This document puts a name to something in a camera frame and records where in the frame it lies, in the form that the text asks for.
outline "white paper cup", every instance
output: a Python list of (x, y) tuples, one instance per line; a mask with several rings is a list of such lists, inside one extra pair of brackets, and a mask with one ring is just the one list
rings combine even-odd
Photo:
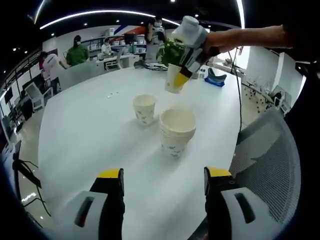
[(169, 63), (168, 71), (166, 73), (165, 86), (164, 86), (164, 89), (166, 91), (173, 93), (173, 94), (180, 93), (183, 86), (175, 87), (175, 84), (174, 84), (176, 76), (178, 75), (180, 70), (181, 70), (180, 66), (176, 66), (176, 65)]
[(189, 110), (170, 108), (160, 116), (163, 153), (178, 159), (196, 132), (196, 117)]
[(132, 102), (139, 124), (143, 126), (152, 124), (155, 115), (156, 98), (152, 95), (143, 94), (136, 96)]

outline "human hand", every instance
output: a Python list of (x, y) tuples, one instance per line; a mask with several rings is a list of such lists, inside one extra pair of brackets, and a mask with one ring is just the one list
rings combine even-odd
[(218, 47), (220, 53), (225, 53), (238, 47), (238, 40), (237, 29), (212, 32), (207, 35), (204, 50), (208, 53), (211, 47)]

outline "table surface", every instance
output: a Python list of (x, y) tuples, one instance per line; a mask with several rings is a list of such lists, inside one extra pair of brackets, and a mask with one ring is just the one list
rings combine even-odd
[[(139, 57), (139, 55), (133, 55), (133, 54), (128, 54), (128, 55), (121, 55), (120, 56), (120, 59), (126, 59), (126, 58), (129, 58), (129, 57)], [(110, 62), (110, 61), (113, 61), (113, 60), (116, 60), (117, 59), (117, 56), (113, 56), (113, 57), (107, 57), (103, 60), (97, 60), (96, 63), (105, 63), (105, 62)]]
[[(214, 69), (215, 74), (225, 74)], [(126, 68), (77, 84), (51, 98), (43, 113), (39, 177), (55, 218), (96, 176), (124, 169), (124, 240), (186, 240), (205, 218), (204, 167), (229, 169), (240, 128), (237, 79), (199, 79), (180, 94), (164, 90), (167, 72)], [(156, 97), (156, 121), (138, 124), (132, 100)], [(196, 131), (178, 160), (162, 154), (159, 114), (172, 106), (195, 113)]]

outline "white chair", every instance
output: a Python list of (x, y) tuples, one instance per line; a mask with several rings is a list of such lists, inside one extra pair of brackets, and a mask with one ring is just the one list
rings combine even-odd
[(121, 69), (122, 67), (120, 66), (120, 57), (122, 55), (124, 51), (123, 47), (119, 48), (119, 52), (116, 56), (116, 60), (112, 60), (112, 61), (107, 61), (104, 63), (105, 69), (109, 70), (109, 71), (113, 71), (113, 70), (118, 70)]
[(32, 82), (25, 88), (25, 92), (31, 99), (33, 111), (36, 111), (40, 108), (45, 108), (48, 99), (52, 98), (52, 96), (54, 95), (54, 90), (52, 87), (50, 87), (47, 91), (45, 91), (44, 94), (42, 94), (34, 82)]

